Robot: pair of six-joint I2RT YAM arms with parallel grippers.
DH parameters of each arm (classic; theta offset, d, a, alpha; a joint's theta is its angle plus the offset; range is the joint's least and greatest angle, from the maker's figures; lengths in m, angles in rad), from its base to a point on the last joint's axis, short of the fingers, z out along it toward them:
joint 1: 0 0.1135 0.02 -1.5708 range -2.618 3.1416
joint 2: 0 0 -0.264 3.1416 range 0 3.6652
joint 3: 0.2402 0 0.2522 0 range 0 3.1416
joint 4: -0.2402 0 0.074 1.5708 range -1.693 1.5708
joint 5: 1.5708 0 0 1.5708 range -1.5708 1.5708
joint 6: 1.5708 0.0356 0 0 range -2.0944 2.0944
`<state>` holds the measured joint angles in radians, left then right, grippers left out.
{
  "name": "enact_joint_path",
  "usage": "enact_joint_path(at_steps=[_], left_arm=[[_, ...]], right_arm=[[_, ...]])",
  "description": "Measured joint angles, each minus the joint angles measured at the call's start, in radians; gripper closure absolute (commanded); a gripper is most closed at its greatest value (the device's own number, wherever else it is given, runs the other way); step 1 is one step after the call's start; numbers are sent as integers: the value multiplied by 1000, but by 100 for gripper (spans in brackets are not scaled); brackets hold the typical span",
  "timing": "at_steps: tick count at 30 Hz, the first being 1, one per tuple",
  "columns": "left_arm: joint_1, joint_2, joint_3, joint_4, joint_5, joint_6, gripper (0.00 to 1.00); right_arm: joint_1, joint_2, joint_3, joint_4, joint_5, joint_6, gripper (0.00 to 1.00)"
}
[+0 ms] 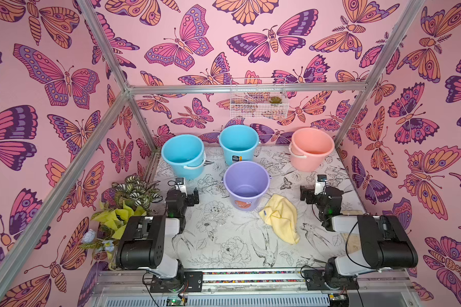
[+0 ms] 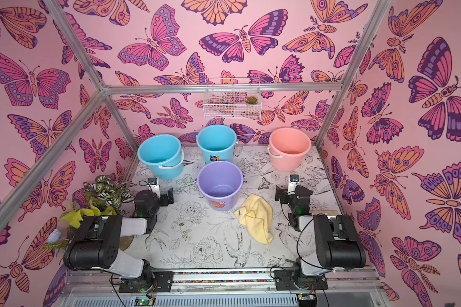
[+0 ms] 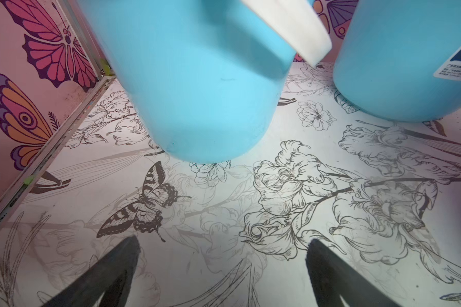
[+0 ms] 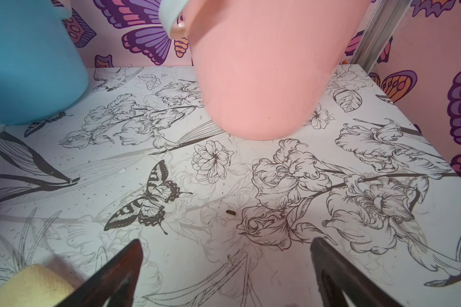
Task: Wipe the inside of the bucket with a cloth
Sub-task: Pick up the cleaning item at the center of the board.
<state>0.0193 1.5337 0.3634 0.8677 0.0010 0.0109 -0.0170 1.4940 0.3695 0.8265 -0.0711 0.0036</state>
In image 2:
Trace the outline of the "yellow cleaning cloth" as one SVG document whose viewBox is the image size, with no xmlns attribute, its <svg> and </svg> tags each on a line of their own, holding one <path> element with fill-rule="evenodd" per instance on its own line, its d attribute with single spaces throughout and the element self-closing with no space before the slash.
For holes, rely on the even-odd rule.
<svg viewBox="0 0 461 307">
<path fill-rule="evenodd" d="M 264 198 L 251 194 L 234 215 L 256 242 L 270 244 L 274 240 L 271 233 L 273 208 Z"/>
</svg>

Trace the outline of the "purple plastic bucket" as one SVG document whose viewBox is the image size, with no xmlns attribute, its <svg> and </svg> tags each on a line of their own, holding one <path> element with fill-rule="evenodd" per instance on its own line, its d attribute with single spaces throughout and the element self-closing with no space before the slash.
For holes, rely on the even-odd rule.
<svg viewBox="0 0 461 307">
<path fill-rule="evenodd" d="M 196 183 L 199 191 L 216 211 L 229 211 L 236 202 L 245 176 L 231 162 L 211 162 L 199 172 Z"/>
</svg>

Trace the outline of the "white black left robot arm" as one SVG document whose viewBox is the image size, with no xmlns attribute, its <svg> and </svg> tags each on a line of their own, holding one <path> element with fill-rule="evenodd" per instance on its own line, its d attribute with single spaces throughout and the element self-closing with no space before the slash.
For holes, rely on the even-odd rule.
<svg viewBox="0 0 461 307">
<path fill-rule="evenodd" d="M 120 249 L 124 237 L 149 235 L 158 221 L 161 207 L 174 204 L 174 190 L 161 193 L 158 180 L 149 178 L 146 190 L 131 194 L 125 183 L 100 175 L 84 185 L 85 198 L 93 205 L 116 208 L 133 202 L 134 217 L 120 214 L 93 213 L 81 217 L 76 231 L 65 248 L 65 267 L 73 271 L 104 271 L 121 279 L 121 293 L 170 292 L 174 272 L 154 272 L 148 260 L 136 258 Z"/>
</svg>

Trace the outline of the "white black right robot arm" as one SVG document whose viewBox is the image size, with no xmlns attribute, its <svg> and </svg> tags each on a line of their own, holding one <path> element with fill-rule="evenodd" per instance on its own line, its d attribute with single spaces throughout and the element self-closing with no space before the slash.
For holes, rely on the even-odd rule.
<svg viewBox="0 0 461 307">
<path fill-rule="evenodd" d="M 366 265 L 366 254 L 351 217 L 333 213 L 310 212 L 313 191 L 300 185 L 300 177 L 291 175 L 288 187 L 276 187 L 275 200 L 290 209 L 289 226 L 300 235 L 312 231 L 315 248 L 302 256 L 301 239 L 296 241 L 298 258 L 290 269 L 270 271 L 277 290 L 327 290 L 326 274 L 336 269 L 359 269 Z"/>
</svg>

